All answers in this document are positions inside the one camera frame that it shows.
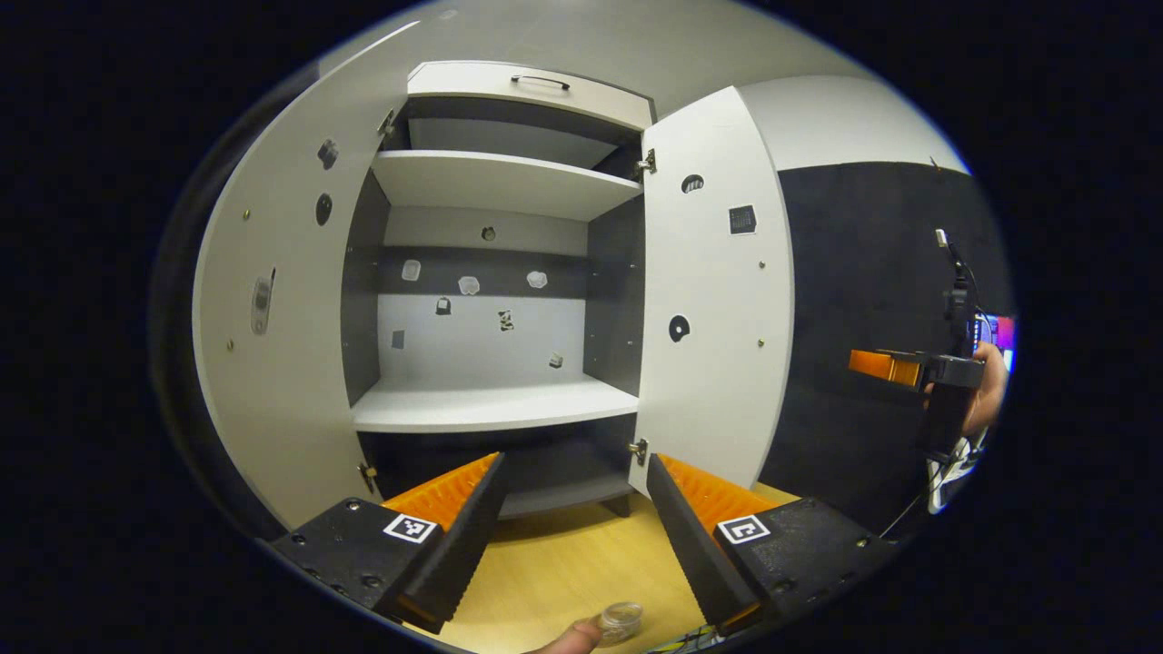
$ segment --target drawer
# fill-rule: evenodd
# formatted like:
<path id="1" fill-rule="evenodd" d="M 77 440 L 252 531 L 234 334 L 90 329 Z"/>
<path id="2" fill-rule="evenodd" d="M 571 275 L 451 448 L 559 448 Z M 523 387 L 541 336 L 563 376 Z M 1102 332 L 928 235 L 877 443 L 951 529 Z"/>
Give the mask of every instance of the drawer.
<path id="1" fill-rule="evenodd" d="M 569 88 L 563 88 L 559 83 L 569 85 Z M 529 102 L 598 118 L 638 131 L 654 123 L 650 100 L 642 95 L 571 74 L 492 62 L 421 64 L 408 79 L 408 97 L 492 98 Z"/>

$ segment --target cabinet door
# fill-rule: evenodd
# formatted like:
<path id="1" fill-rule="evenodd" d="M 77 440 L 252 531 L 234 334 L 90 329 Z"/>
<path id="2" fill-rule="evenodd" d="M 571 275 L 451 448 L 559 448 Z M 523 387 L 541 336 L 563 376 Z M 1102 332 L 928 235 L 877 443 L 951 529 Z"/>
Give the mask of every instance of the cabinet door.
<path id="1" fill-rule="evenodd" d="M 779 180 L 734 87 L 647 129 L 642 151 L 650 150 L 657 172 L 643 173 L 635 440 L 751 488 L 791 358 L 792 257 Z M 643 493 L 645 474 L 632 462 L 629 482 Z"/>
<path id="2" fill-rule="evenodd" d="M 343 260 L 377 128 L 404 105 L 408 51 L 422 36 L 401 28 L 288 105 L 227 180 L 199 253 L 192 312 L 202 396 L 242 477 L 288 528 L 344 497 L 374 497 L 357 471 L 363 454 L 343 377 Z M 337 156 L 324 165 L 317 152 L 328 141 Z M 256 282 L 272 277 L 256 330 Z"/>

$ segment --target finger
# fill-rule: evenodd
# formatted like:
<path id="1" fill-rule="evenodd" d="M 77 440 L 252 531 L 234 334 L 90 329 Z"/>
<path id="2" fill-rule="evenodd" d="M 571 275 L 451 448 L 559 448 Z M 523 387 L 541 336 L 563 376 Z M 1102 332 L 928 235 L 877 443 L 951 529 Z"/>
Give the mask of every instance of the finger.
<path id="1" fill-rule="evenodd" d="M 600 640 L 600 628 L 588 620 L 578 620 L 556 640 L 528 654 L 590 654 Z"/>
<path id="2" fill-rule="evenodd" d="M 985 370 L 982 371 L 982 386 L 973 398 L 973 407 L 965 420 L 966 434 L 976 434 L 997 421 L 1009 382 L 1005 357 L 993 343 L 980 343 L 973 358 L 984 361 Z"/>

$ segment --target orange object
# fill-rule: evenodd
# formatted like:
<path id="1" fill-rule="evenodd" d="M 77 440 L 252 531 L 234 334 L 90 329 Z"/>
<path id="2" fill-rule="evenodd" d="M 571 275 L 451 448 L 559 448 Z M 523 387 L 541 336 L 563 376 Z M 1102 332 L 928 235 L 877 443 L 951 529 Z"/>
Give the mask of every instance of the orange object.
<path id="1" fill-rule="evenodd" d="M 498 453 L 483 456 L 472 463 L 461 465 L 404 491 L 380 506 L 407 513 L 424 520 L 431 520 L 444 527 L 444 533 L 452 528 L 452 523 L 464 507 L 472 490 L 477 488 L 485 472 L 493 464 Z"/>
<path id="2" fill-rule="evenodd" d="M 700 470 L 694 465 L 659 454 L 666 471 L 675 485 L 683 492 L 683 498 L 699 518 L 699 524 L 714 538 L 715 526 L 723 520 L 734 520 L 744 516 L 761 513 L 779 506 L 779 504 L 761 497 L 744 488 L 737 486 Z"/>
<path id="3" fill-rule="evenodd" d="M 905 386 L 916 385 L 916 377 L 921 374 L 921 364 L 915 361 L 900 361 L 891 354 L 864 350 L 852 350 L 848 369 Z"/>

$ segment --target plastic container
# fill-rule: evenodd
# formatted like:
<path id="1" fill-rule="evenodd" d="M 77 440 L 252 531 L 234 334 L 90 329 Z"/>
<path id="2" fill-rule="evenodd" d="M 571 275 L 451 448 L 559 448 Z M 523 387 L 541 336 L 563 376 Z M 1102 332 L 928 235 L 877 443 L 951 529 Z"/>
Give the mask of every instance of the plastic container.
<path id="1" fill-rule="evenodd" d="M 608 647 L 634 638 L 642 630 L 642 605 L 636 602 L 611 604 L 594 616 L 593 621 L 601 630 L 598 647 Z"/>
<path id="2" fill-rule="evenodd" d="M 409 258 L 404 262 L 404 271 L 400 272 L 400 277 L 402 277 L 405 282 L 415 282 L 416 279 L 420 279 L 420 262 L 414 258 Z"/>

